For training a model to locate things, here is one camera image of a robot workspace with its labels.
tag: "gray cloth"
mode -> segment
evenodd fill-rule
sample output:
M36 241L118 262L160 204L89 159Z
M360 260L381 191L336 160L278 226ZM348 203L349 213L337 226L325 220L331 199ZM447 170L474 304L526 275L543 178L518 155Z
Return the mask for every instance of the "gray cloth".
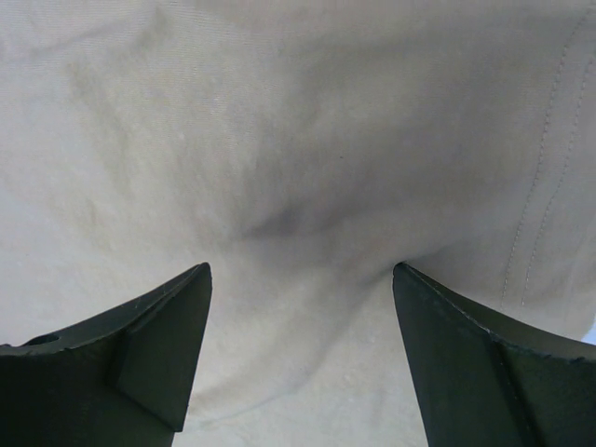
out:
M425 445L411 261L538 327L594 318L588 0L0 3L0 339L209 261L175 445Z

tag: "cloth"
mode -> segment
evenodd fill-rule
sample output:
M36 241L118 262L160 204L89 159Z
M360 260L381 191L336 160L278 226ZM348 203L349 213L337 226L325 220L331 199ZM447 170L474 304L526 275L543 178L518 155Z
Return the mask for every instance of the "cloth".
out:
M426 445L409 261L582 338L589 0L0 2L0 339L209 262L184 446Z

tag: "stitch line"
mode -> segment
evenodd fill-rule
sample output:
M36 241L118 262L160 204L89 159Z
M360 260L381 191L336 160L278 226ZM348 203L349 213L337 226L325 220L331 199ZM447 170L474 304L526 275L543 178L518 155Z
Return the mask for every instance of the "stitch line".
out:
M588 65L586 66L586 69L584 70L584 74L582 77L581 90L579 90L579 98L577 99L576 113L574 115L574 126L573 126L573 130L571 131L571 136L569 138L569 144L567 145L567 154L565 155L565 163L563 166L561 177L559 178L559 182L557 183L557 188L555 189L555 192L550 197L547 208L545 209L544 214L542 216L542 221L540 222L540 229L538 230L538 235L536 236L536 240L535 240L534 246L532 248L532 256L530 258L530 263L528 264L528 267L526 269L525 285L523 288L523 296L521 297L521 306L525 305L525 297L528 292L529 284L530 284L530 275L532 272L532 267L534 266L536 252L538 250L538 242L540 241L542 236L544 236L544 230L545 230L545 227L547 224L547 219L550 216L550 212L552 211L552 204L555 200L555 197L558 195L559 191L561 190L562 184L567 176L567 172L569 171L569 166L571 164L571 155L574 152L574 149L576 147L576 135L577 135L577 129L579 128L579 117L581 114L581 106L582 106L582 102L584 99L584 95L586 94L586 85L588 84L589 76L591 75L591 68L594 65L595 61L596 61L596 52L592 52L592 55L589 58Z
M549 131L550 131L550 114L552 113L552 108L554 106L554 100L555 100L555 97L559 90L559 85L561 83L562 70L565 67L565 64L567 62L567 53L569 51L569 47L571 46L577 32L579 31L579 29L583 26L583 24L588 19L588 16L589 16L590 12L592 11L592 7L594 6L594 3L596 3L594 0L592 0L590 2L588 8L586 9L586 12L582 16L582 18L577 22L575 28L573 29L573 31L567 38L567 40L563 46L563 49L562 49L562 55L561 55L561 59L559 60L559 66L557 67L557 72L553 79L552 87L550 90L549 105L547 106L547 111L545 112L544 128L543 128L542 136L540 137L538 162L536 164L534 179L532 180L532 185L530 187L530 191L529 191L528 196L527 196L525 203L523 205L520 222L518 223L517 229L515 231L515 237L513 238L513 244L511 245L511 251L510 251L509 257L508 257L508 263L507 263L507 267L505 269L505 278L503 280L503 291L501 293L501 302L499 305L500 310L503 310L505 298L507 296L508 282L509 282L509 279L511 276L511 267L513 266L513 256L515 255L515 250L517 249L518 243L520 241L520 236L522 235L522 230L525 226L525 220L527 217L528 209L530 208L530 203L532 202L532 199L534 198L535 189L538 186L538 181L540 180L540 175L542 174L542 169L544 166L544 156L545 156L545 151L546 151L546 140L547 140L547 135L549 134Z

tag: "wrinkled cloth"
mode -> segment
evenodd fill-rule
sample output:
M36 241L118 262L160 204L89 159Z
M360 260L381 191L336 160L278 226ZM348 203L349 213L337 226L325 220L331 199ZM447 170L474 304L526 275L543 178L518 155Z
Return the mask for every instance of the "wrinkled cloth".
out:
M0 339L209 262L184 446L422 446L408 261L581 339L588 0L0 2Z

